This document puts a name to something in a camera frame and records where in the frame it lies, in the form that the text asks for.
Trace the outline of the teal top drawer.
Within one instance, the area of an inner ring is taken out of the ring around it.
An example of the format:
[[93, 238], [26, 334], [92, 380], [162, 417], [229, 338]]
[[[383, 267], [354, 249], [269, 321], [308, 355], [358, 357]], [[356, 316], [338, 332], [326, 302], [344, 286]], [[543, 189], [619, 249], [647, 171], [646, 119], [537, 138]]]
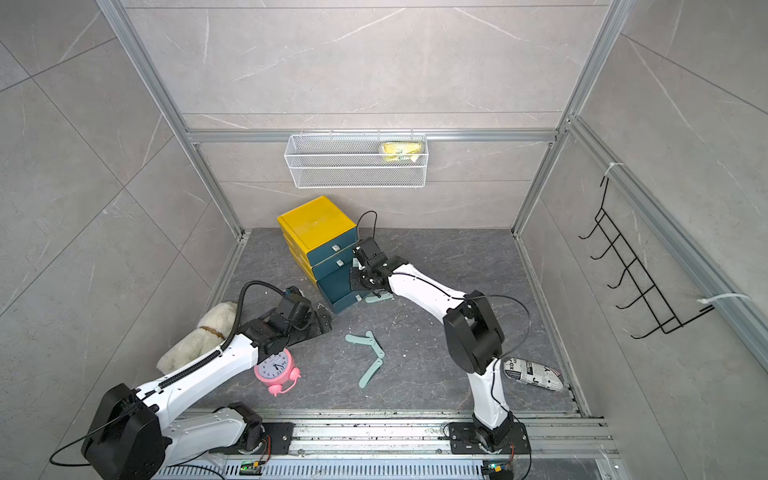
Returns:
[[334, 238], [327, 240], [320, 246], [314, 248], [307, 254], [307, 259], [310, 265], [314, 267], [320, 263], [326, 261], [329, 257], [332, 257], [336, 253], [345, 250], [357, 241], [356, 228], [352, 227], [349, 230], [340, 233]]

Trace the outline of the teal drawer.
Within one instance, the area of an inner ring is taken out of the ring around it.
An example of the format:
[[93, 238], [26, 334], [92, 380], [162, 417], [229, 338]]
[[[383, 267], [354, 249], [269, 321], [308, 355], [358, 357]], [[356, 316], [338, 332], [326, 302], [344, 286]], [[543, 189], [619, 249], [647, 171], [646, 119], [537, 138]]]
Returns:
[[333, 255], [312, 267], [312, 273], [315, 281], [319, 281], [322, 278], [332, 274], [336, 270], [349, 266], [354, 257], [353, 248], [348, 247], [346, 249], [335, 252]]
[[310, 265], [314, 267], [320, 263], [326, 261], [329, 257], [332, 257], [336, 253], [345, 250], [357, 241], [356, 228], [352, 227], [349, 230], [340, 233], [334, 238], [327, 240], [320, 246], [314, 248], [307, 254], [307, 259]]
[[353, 269], [356, 268], [352, 266], [351, 262], [347, 262], [317, 282], [317, 287], [324, 301], [335, 314], [340, 314], [371, 294], [369, 289], [365, 289], [359, 284], [350, 283], [350, 271]]

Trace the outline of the yellow drawer cabinet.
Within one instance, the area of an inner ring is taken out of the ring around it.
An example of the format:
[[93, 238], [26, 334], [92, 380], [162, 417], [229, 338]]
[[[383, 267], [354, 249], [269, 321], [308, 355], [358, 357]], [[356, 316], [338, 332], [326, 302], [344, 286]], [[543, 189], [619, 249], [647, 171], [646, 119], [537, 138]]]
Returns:
[[320, 196], [277, 217], [291, 255], [316, 284], [307, 254], [356, 224], [326, 196]]

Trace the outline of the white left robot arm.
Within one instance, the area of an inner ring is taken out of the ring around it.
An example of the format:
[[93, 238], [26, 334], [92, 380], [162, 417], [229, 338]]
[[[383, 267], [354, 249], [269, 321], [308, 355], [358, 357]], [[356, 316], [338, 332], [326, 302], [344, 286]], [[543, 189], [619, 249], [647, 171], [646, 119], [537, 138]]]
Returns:
[[298, 291], [240, 325], [234, 302], [212, 307], [198, 327], [162, 357], [162, 377], [138, 387], [108, 390], [81, 453], [103, 479], [150, 479], [160, 469], [216, 449], [251, 453], [266, 443], [262, 418], [242, 402], [208, 415], [182, 414], [232, 377], [257, 370], [261, 382], [287, 391], [295, 380], [289, 347], [328, 333], [332, 315]]

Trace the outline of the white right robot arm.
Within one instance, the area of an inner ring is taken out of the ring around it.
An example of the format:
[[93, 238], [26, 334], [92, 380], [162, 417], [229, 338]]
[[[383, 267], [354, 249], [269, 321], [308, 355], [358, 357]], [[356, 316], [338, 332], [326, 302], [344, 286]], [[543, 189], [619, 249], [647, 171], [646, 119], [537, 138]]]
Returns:
[[489, 453], [513, 447], [531, 451], [525, 425], [509, 408], [502, 385], [504, 333], [485, 294], [464, 293], [427, 277], [398, 259], [352, 262], [350, 284], [410, 300], [443, 325], [447, 350], [469, 380], [475, 444]]

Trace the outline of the teal bottom drawer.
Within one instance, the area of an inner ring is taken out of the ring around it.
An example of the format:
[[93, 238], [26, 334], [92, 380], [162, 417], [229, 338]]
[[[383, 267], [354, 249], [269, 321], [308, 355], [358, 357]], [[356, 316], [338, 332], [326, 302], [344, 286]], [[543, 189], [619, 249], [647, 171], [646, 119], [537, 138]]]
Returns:
[[359, 284], [350, 283], [350, 271], [353, 269], [356, 268], [352, 266], [351, 262], [347, 262], [317, 282], [317, 287], [324, 301], [335, 314], [340, 314], [371, 294], [369, 289], [365, 289]]

